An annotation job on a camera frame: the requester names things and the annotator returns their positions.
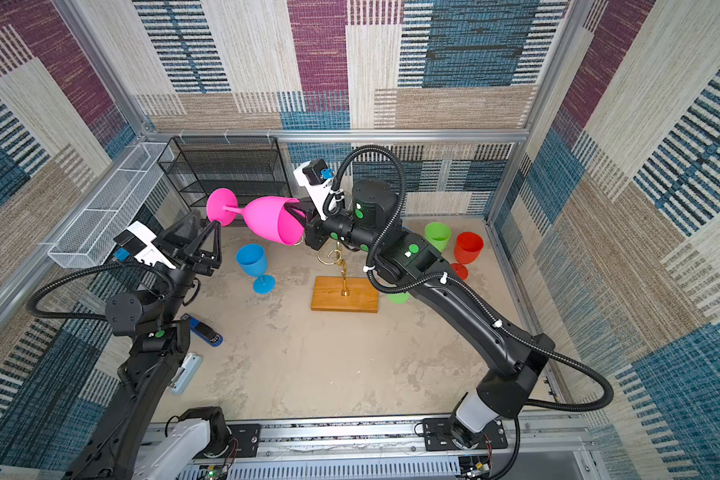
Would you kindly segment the red wine glass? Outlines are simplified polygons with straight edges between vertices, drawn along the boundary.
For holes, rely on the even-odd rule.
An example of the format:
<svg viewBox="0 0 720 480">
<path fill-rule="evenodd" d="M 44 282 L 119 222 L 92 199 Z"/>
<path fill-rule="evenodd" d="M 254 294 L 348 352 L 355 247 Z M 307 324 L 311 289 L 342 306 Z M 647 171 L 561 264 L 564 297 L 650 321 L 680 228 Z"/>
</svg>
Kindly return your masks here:
<svg viewBox="0 0 720 480">
<path fill-rule="evenodd" d="M 469 276 L 467 265 L 478 259 L 485 246 L 483 238 L 474 232 L 463 232 L 456 238 L 454 261 L 451 267 L 462 280 Z"/>
</svg>

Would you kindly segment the green wine glass front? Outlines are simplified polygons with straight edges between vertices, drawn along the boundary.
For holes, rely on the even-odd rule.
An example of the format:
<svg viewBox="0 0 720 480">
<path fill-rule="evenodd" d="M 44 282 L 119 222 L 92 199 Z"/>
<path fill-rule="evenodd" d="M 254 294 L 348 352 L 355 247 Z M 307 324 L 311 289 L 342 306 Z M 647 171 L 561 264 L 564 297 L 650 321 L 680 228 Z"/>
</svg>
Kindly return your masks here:
<svg viewBox="0 0 720 480">
<path fill-rule="evenodd" d="M 431 222 L 425 227 L 425 238 L 439 252 L 444 252 L 452 237 L 451 228 L 442 222 Z"/>
</svg>

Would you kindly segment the green wine glass back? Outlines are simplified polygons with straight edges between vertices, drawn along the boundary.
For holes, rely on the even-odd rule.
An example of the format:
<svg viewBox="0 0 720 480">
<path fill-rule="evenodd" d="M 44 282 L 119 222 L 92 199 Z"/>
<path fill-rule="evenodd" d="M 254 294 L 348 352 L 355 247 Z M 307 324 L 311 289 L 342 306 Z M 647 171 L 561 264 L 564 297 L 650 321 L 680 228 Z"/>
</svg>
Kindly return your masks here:
<svg viewBox="0 0 720 480">
<path fill-rule="evenodd" d="M 395 304 L 404 304 L 410 298 L 410 294 L 408 292 L 388 294 L 387 298 Z"/>
</svg>

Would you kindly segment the green wine glass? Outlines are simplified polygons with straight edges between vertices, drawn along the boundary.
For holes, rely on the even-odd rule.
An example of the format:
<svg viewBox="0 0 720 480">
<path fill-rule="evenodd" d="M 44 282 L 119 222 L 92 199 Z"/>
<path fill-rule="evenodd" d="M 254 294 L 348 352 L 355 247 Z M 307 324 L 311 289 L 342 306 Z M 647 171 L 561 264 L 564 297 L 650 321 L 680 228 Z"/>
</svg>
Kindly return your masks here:
<svg viewBox="0 0 720 480">
<path fill-rule="evenodd" d="M 395 304 L 404 304 L 410 298 L 410 294 L 408 292 L 388 294 L 387 298 Z"/>
<path fill-rule="evenodd" d="M 442 222 L 431 222 L 425 227 L 425 238 L 439 252 L 444 252 L 452 237 L 451 228 Z"/>
</svg>

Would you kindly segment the pink wine glass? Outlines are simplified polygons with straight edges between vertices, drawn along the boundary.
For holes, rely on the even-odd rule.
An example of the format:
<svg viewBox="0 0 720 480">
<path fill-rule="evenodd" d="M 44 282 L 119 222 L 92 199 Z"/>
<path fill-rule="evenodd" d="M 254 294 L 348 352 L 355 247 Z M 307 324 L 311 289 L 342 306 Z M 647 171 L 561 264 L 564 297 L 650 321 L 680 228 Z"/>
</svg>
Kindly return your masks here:
<svg viewBox="0 0 720 480">
<path fill-rule="evenodd" d="M 236 195 L 227 188 L 213 191 L 206 203 L 206 215 L 210 221 L 218 220 L 226 227 L 238 217 L 257 236 L 282 245 L 298 244 L 305 233 L 300 224 L 286 212 L 287 203 L 299 201 L 293 198 L 266 196 L 252 200 L 240 207 Z"/>
</svg>

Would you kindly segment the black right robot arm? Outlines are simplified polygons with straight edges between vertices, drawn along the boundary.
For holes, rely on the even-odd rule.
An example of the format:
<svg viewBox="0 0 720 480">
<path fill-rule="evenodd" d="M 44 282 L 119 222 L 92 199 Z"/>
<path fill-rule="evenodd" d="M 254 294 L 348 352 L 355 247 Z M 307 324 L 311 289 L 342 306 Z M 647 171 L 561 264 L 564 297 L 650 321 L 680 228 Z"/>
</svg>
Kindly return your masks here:
<svg viewBox="0 0 720 480">
<path fill-rule="evenodd" d="M 342 187 L 352 163 L 365 154 L 391 162 L 397 182 L 366 179 L 351 192 Z M 610 382 L 591 367 L 556 352 L 552 339 L 514 325 L 462 280 L 442 253 L 424 236 L 402 224 L 407 197 L 404 164 L 390 149 L 365 145 L 352 150 L 337 170 L 322 159 L 294 171 L 313 206 L 297 204 L 307 245 L 321 249 L 336 240 L 365 253 L 363 270 L 372 287 L 384 294 L 408 293 L 447 321 L 478 352 L 488 367 L 479 384 L 458 402 L 446 424 L 445 437 L 461 449 L 473 449 L 484 429 L 499 418 L 515 420 L 526 406 L 566 412 L 597 411 L 614 398 Z M 531 393 L 549 361 L 565 365 L 596 382 L 599 398 L 585 403 L 536 400 Z"/>
</svg>

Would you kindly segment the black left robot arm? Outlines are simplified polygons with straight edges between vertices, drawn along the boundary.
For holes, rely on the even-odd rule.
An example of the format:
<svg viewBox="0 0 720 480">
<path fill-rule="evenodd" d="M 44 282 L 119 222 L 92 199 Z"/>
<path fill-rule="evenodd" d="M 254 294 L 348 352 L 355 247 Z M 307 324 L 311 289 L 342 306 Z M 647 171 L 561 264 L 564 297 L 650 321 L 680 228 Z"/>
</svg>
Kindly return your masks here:
<svg viewBox="0 0 720 480">
<path fill-rule="evenodd" d="M 129 479 L 158 403 L 189 351 L 190 324 L 178 318 L 197 276 L 210 276 L 222 261 L 222 224 L 191 212 L 159 234 L 139 222 L 115 236 L 115 260 L 77 270 L 33 293 L 27 312 L 43 319 L 105 322 L 116 337 L 132 345 L 118 367 L 119 385 L 88 444 L 65 472 L 67 479 Z M 142 270 L 154 284 L 109 298 L 103 313 L 52 312 L 40 301 L 80 278 L 110 270 Z"/>
</svg>

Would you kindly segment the blue wine glass front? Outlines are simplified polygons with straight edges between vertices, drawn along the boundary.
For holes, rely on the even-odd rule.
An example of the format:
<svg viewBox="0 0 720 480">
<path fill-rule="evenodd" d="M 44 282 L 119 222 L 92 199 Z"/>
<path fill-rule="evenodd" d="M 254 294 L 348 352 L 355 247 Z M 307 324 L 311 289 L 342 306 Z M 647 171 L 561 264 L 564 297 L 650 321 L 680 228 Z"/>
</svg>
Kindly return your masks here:
<svg viewBox="0 0 720 480">
<path fill-rule="evenodd" d="M 268 261 L 261 245 L 247 244 L 241 247 L 235 255 L 235 260 L 242 270 L 254 279 L 255 293 L 266 295 L 275 288 L 276 281 L 267 273 Z"/>
</svg>

